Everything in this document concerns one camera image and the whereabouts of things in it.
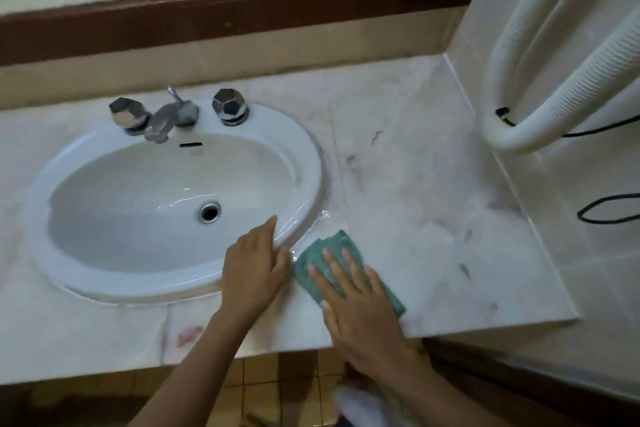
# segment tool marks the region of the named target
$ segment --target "cleaning rag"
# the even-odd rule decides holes
[[[340,293],[342,293],[342,295],[344,295],[344,293],[340,290],[340,288],[336,286],[335,280],[331,275],[331,270],[329,269],[329,266],[324,261],[324,258],[322,256],[322,251],[324,248],[328,248],[329,250],[331,250],[331,252],[333,253],[333,256],[336,258],[336,260],[340,264],[340,267],[342,267],[342,269],[344,269],[347,272],[347,275],[350,275],[350,273],[349,273],[349,267],[347,266],[347,264],[344,262],[344,259],[342,258],[343,248],[346,248],[349,251],[349,253],[351,253],[351,256],[355,260],[356,265],[360,269],[364,269],[362,266],[363,264],[362,255],[360,254],[360,252],[358,251],[358,248],[356,248],[356,245],[354,245],[353,241],[351,240],[351,238],[349,238],[349,236],[344,230],[340,230],[334,236],[325,238],[324,240],[317,239],[316,241],[314,241],[311,245],[308,246],[308,248],[304,252],[300,254],[300,256],[298,257],[298,260],[294,262],[293,275],[296,277],[296,280],[298,280],[298,283],[302,287],[304,287],[304,289],[311,295],[311,297],[314,298],[314,301],[316,301],[316,303],[318,304],[320,303],[320,301],[322,301],[323,298],[322,298],[322,295],[320,294],[320,291],[316,287],[316,284],[314,284],[313,280],[311,280],[311,277],[309,277],[309,272],[307,270],[308,264],[312,264],[313,266],[316,266],[316,268],[320,270],[322,275],[324,275],[327,278],[327,280],[329,280],[329,282],[331,282],[333,286],[336,287],[336,289]],[[391,292],[385,284],[383,284],[383,287],[385,289],[385,293],[387,294],[387,297],[389,298],[389,300],[394,306],[394,309],[396,310],[397,316],[398,317],[402,316],[406,311],[406,308],[404,307],[403,303],[398,300],[396,295],[393,292]]]

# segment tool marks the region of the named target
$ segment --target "hand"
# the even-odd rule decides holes
[[[344,297],[318,269],[311,265],[308,268],[324,298],[321,302],[324,324],[334,348],[348,363],[363,375],[389,384],[399,371],[418,359],[417,354],[404,341],[396,312],[378,274],[364,266],[367,280],[347,250],[342,250],[342,256],[351,279],[331,251],[323,250],[324,260]]]
[[[227,249],[222,269],[222,306],[253,324],[289,277],[289,250],[273,252],[275,216],[252,229]]]

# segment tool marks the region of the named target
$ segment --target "sink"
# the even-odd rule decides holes
[[[191,130],[153,144],[115,125],[64,149],[36,178],[24,228],[56,285],[109,303],[166,302],[219,290],[226,249],[278,215],[293,245],[319,215],[323,163],[308,133],[251,105],[223,126],[205,102]]]

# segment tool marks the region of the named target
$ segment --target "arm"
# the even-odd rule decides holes
[[[506,427],[507,423],[453,388],[406,345],[378,274],[365,266],[367,280],[349,252],[342,254],[351,279],[331,252],[323,251],[344,297],[315,267],[309,267],[309,275],[323,294],[324,324],[338,353],[359,372],[395,391],[425,425]]]
[[[273,216],[228,248],[220,309],[130,427],[206,424],[240,344],[289,276],[288,250],[280,249],[273,259],[275,226]]]

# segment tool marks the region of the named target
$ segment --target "faucet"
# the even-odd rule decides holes
[[[167,87],[166,90],[175,101],[167,103],[154,113],[149,119],[147,130],[145,130],[145,139],[156,144],[162,144],[169,140],[168,134],[174,126],[195,125],[200,115],[200,109],[191,100],[181,99],[172,87]]]

